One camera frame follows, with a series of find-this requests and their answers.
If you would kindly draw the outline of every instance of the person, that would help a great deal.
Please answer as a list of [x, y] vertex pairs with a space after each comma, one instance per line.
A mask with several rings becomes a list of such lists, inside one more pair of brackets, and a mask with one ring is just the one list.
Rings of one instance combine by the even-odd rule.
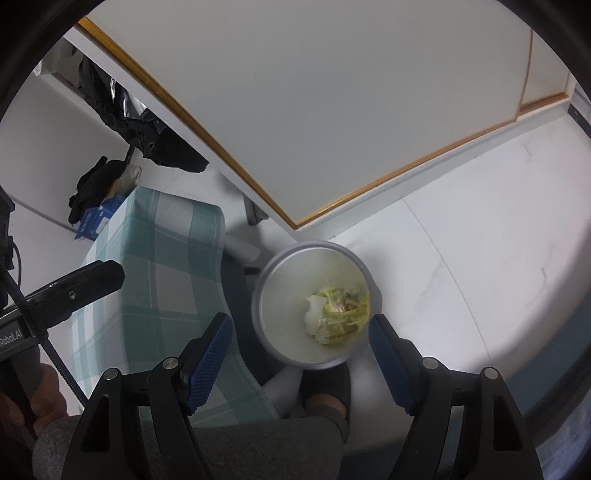
[[[68, 417], [55, 370], [43, 365], [43, 376], [31, 397], [39, 438], [33, 449], [33, 473], [38, 480], [59, 480], [79, 417]], [[305, 371], [300, 385], [305, 416], [296, 419], [195, 429], [213, 477], [217, 479], [334, 480], [339, 476], [343, 444], [349, 434], [351, 384], [341, 364]], [[5, 395], [0, 419], [14, 429], [24, 424], [22, 413]], [[144, 446], [154, 480], [167, 479], [154, 428], [142, 422]]]

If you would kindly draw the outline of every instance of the metal screw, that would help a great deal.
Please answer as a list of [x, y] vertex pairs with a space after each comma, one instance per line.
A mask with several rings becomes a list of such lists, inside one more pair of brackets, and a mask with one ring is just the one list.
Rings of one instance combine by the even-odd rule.
[[109, 368], [103, 373], [103, 378], [105, 380], [113, 380], [117, 375], [119, 375], [119, 371], [116, 368]]
[[172, 370], [173, 368], [177, 368], [178, 359], [174, 356], [167, 358], [164, 362], [162, 362], [162, 366], [165, 370]]
[[487, 367], [484, 369], [484, 376], [486, 378], [490, 378], [491, 380], [496, 380], [499, 378], [499, 372], [492, 367]]
[[429, 370], [435, 370], [437, 367], [439, 367], [439, 362], [433, 357], [428, 356], [423, 358], [423, 366]]

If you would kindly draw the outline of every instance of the cabinet door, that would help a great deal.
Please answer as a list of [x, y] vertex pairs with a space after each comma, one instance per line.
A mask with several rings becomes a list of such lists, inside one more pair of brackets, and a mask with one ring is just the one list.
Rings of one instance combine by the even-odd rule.
[[544, 100], [552, 101], [564, 95], [569, 81], [569, 70], [562, 63], [554, 50], [533, 33], [531, 43], [530, 72], [527, 77], [522, 109], [531, 108], [534, 104]]
[[295, 226], [512, 122], [530, 46], [495, 0], [107, 0], [89, 18]]

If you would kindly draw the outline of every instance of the blue gripper pad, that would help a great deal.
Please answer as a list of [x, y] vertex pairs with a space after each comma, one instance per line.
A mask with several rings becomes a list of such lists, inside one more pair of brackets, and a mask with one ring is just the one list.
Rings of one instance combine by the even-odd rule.
[[369, 321], [369, 344], [396, 405], [415, 415], [423, 400], [420, 385], [423, 357], [410, 340], [396, 334], [382, 314]]
[[[211, 326], [216, 322], [216, 319], [217, 316], [214, 318]], [[232, 343], [232, 336], [234, 335], [232, 319], [228, 315], [224, 315], [223, 320], [217, 327], [217, 330], [210, 336], [210, 339], [206, 338], [208, 337], [208, 333], [211, 332], [206, 331], [202, 339], [206, 342], [209, 340], [209, 342], [204, 347], [203, 355], [197, 362], [187, 382], [189, 396], [186, 400], [186, 406], [189, 415], [195, 413], [198, 407], [205, 404], [212, 391], [217, 374], [222, 367], [222, 363]]]

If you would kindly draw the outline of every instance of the black cable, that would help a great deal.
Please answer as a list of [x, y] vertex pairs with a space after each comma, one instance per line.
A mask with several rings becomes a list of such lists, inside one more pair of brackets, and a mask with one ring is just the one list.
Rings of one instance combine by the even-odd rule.
[[47, 330], [44, 330], [37, 321], [37, 317], [29, 304], [27, 303], [27, 299], [22, 294], [20, 288], [18, 288], [17, 284], [15, 283], [14, 279], [8, 273], [8, 270], [4, 265], [0, 264], [0, 283], [4, 286], [12, 301], [17, 306], [18, 310], [21, 312], [22, 318], [27, 323], [27, 326], [31, 329], [31, 333], [39, 339], [39, 344], [45, 350], [45, 353], [49, 357], [49, 360], [55, 365], [56, 370], [60, 373], [62, 378], [66, 381], [66, 384], [78, 401], [82, 404], [84, 408], [88, 404], [88, 398], [84, 395], [84, 392], [80, 388], [80, 385], [76, 383], [74, 377], [67, 369], [66, 364], [60, 358], [60, 355], [56, 352], [56, 349], [51, 344], [48, 336]]
[[17, 280], [17, 286], [18, 286], [18, 288], [21, 288], [21, 280], [22, 280], [21, 253], [18, 251], [18, 247], [17, 247], [16, 243], [14, 243], [14, 241], [12, 242], [12, 247], [14, 248], [14, 252], [17, 255], [17, 261], [18, 261], [18, 280]]

